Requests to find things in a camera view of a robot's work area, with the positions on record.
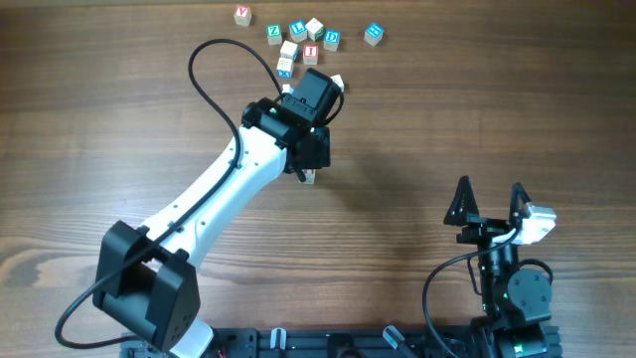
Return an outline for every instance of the wooden table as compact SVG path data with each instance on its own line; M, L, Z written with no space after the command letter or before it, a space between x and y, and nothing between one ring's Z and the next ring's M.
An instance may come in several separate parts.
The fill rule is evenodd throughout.
M234 4L2 11L0 356L116 355L64 349L53 328L93 282L110 225L162 209L231 139L188 80L191 52L232 38L275 67L265 26L311 17L342 33L315 67L347 84L332 167L314 186L281 176L235 218L199 276L200 316L260 329L422 326L428 273L474 250L442 225L468 174L486 216L506 217L516 181L555 207L556 230L521 255L555 270L565 355L632 356L636 12L554 3L260 3L248 28ZM375 48L363 40L374 21L386 29ZM239 48L206 50L195 72L236 123L276 95ZM438 276L430 310L438 324L481 314L464 265ZM66 334L121 331L86 304Z

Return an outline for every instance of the wood grain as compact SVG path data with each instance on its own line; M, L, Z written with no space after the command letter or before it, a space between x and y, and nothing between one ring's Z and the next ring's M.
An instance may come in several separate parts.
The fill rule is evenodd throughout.
M271 3L252 6L249 28L233 7L0 12L0 356L116 356L59 347L53 327L91 284L104 231L163 208L230 140L189 83L191 52L232 38L274 67L265 25L314 16L342 33L316 67L347 84L333 166L315 186L279 178L234 220L203 265L201 316L261 329L422 325L426 276L472 250L441 223L469 174L485 215L505 217L516 181L555 206L555 232L522 256L555 270L565 355L633 354L634 5ZM363 41L372 21L387 29L376 48ZM195 72L236 122L276 95L238 48L206 50ZM469 284L464 266L439 276L438 322L481 313ZM86 305L67 335L122 330Z

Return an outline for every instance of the alphabet block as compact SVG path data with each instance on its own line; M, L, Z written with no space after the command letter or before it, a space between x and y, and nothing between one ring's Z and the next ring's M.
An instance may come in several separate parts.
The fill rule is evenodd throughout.
M309 20L307 23L307 35L313 41L318 41L324 32L325 27L316 18Z
M269 45L282 44L282 32L280 31L280 25L267 25L267 42Z
M302 20L298 20L289 25L289 34L291 35L291 40L295 43L307 40L307 28L305 27L305 23L302 22Z
M283 84L282 92L292 94L294 93L294 89L289 84Z
M345 91L345 83L342 81L342 77L340 77L340 75L332 76L331 80L338 85L342 92Z
M237 25L249 26L251 21L251 10L247 6L237 5L235 8L235 21Z
M289 59L292 62L296 61L296 56L298 56L298 45L285 41L282 43L282 47L280 48L280 57Z
M302 61L305 65L318 65L318 46L305 45L302 53Z
M305 173L305 181L303 184L314 185L316 181L316 169L303 169L303 173Z
M385 32L380 25L373 23L371 26L365 31L365 41L368 42L371 46L375 46L382 39L382 35Z
M278 66L276 66L278 76L282 79L291 79L291 73L294 71L294 62L291 59L280 58L278 59Z
M338 44L340 44L340 32L327 30L325 33L325 50L338 51Z

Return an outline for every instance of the black mounting rail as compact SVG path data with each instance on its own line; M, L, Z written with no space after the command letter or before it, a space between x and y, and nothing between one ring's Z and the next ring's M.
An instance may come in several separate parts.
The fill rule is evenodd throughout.
M442 326L437 331L460 357L482 357L471 326ZM545 326L549 343L543 354L519 357L554 358L562 356L558 327ZM287 331L285 349L272 349L271 331L252 328L215 329L215 338L203 358L404 358L383 337L383 330L305 330ZM418 358L447 358L425 330L405 330L404 344ZM120 358L174 358L144 341L121 344Z

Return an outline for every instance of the black wire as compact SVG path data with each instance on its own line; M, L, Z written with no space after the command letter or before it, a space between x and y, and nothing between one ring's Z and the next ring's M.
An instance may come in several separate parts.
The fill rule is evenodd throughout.
M277 103L279 100L287 97L289 95L289 93L285 92L285 93L281 93L279 94L275 99L274 99L274 103Z
M459 263L462 260L468 260L471 258L475 258L478 256L482 256L482 255L486 255L486 254L490 254L494 251L497 251L499 249L505 248L506 246L510 245L510 243L512 243L515 239L517 239L517 236L519 235L519 231L520 228L517 228L517 230L515 231L515 233L505 242L501 243L500 245L494 246L490 249L487 250L482 250L480 252L475 252L472 254L466 254L466 255L462 255L459 256L457 258L451 259L447 262L445 262L444 264L438 266L436 269L433 270L433 272L430 273L430 275L428 276L428 278L426 279L426 283L424 284L424 290L421 293L421 305L422 305L422 309L424 310L424 318L426 319L426 324L428 325L428 329L430 331L430 334L433 336L433 338L435 338L435 340L437 341L437 343L439 343L439 345L446 350L446 352L448 352L448 354L450 354L452 357L454 358L459 358L457 357L451 350L450 348L448 348L448 346L446 346L446 344L444 343L444 341L441 339L441 337L439 336L439 334L437 333L437 331L435 330L435 327L433 326L433 322L430 319L430 315L428 314L428 303L426 301L426 297L428 295L428 287L430 286L430 283L432 282L433 278L435 277L436 274L440 273L443 269L448 268L449 266L455 264L455 263Z
M548 264L542 261L539 261L537 259L525 259L519 263L519 268L525 265L534 265L544 269L544 271L548 273L548 276L549 276L548 281L550 282L550 284L553 284L553 279L555 278L555 274L553 273L553 270L548 266Z
M325 122L322 123L322 126L325 126L327 124L329 124L332 120L334 120L334 118L336 117L336 115L338 115L338 113L340 113L340 109L342 109L342 105L345 103L345 93L341 90L340 91L340 103L338 104L338 109L336 109L336 111L331 114L331 116L327 119L325 119Z
M475 272L473 271L473 266L470 264L470 259L472 258L468 258L466 260L466 264L468 265L468 273L470 273L470 281L473 283L473 290L475 291L475 294L481 295L481 293L479 292L479 289L477 289L477 281L475 280Z
M210 199L215 194L215 192L217 192L217 190L223 185L223 183L226 180L228 180L228 178L230 177L230 175L232 174L234 169L236 167L238 167L238 165L239 165L239 158L240 158L241 151L240 151L240 136L239 136L239 132L237 130L237 127L233 124L232 120L228 117L228 115L206 94L206 92L201 88L201 86L199 86L199 83L197 83L197 80L195 79L195 76L194 76L194 73L193 73L193 69L192 69L194 61L195 61L195 58L197 57L197 54L199 54L201 52L201 50L203 50L203 49L205 49L208 46L213 45L213 44L232 44L232 45L236 45L236 46L239 46L239 47L242 47L242 48L246 49L248 52L250 52L252 55L254 55L260 61L260 63L265 67L265 69L269 73L269 76L271 77L271 80L276 85L276 89L278 90L278 93L282 93L282 90L280 89L280 85L278 84L278 81L276 80L276 77L274 76L274 73L271 71L271 69L269 68L269 66L265 62L265 60L261 56L259 56L256 53L256 51L254 51L248 45L245 45L243 43L240 43L240 42L234 41L234 40L216 39L216 40L211 40L211 41L208 41L206 43L201 44L192 53L192 55L190 56L190 61L188 63L188 75L190 76L190 81L192 82L192 85L195 87L197 92L206 100L207 103L209 103L219 113L219 115L224 119L224 121L230 127L230 130L232 131L232 135L234 137L234 140L235 140L235 143L236 143L236 146L237 146L237 150L235 151L235 156L234 156L234 159L233 159L233 165L228 167L228 170L226 170L226 172L223 174L221 179L219 179L219 181L212 188L210 188L210 190L203 197L201 197L201 199L199 199L199 201L197 201L197 203L195 203L195 205L193 205L190 209L188 209L188 211L184 215L182 215L179 218L179 220L177 220L173 225L171 225L168 228L168 230L166 230L163 234L161 234L152 244L150 244L144 250L139 252L137 255L133 256L132 258L130 258L129 260L124 262L123 265L120 268L118 268L117 270L112 271L111 273L107 274L106 276L104 276L99 281L95 282L84 293L82 293L73 303L71 303L69 308L67 308L67 310L62 314L62 316L60 316L60 319L58 320L58 324L56 324L56 329L55 329L56 340L58 341L58 343L62 344L65 347L75 348L75 349L93 349L93 348L101 348L101 347L105 347L105 346L109 346L109 345L113 345L113 344L118 344L118 343L126 342L126 341L129 341L129 340L139 339L139 337L133 335L133 336L114 338L114 339L109 339L109 340L104 340L104 341L99 341L99 342L76 343L76 342L71 342L71 341L67 340L62 335L62 331L63 331L64 325L66 324L66 322L69 319L69 317L71 317L73 312L75 312L76 309L78 309L78 307L87 298L89 298L92 294L94 294L107 281L109 281L110 279L115 277L117 274L119 274L123 270L128 269L130 266L132 266L132 265L138 263L139 261L141 261L141 259L143 257L145 257L148 254L150 254L150 252L153 251L155 248L157 248L159 246L159 244L161 244L164 240L168 239L170 237L170 235L172 235L178 228L180 228L181 225L183 225L183 223L185 223L190 218L190 216L192 216L192 214L194 214L205 202L208 201L208 199Z

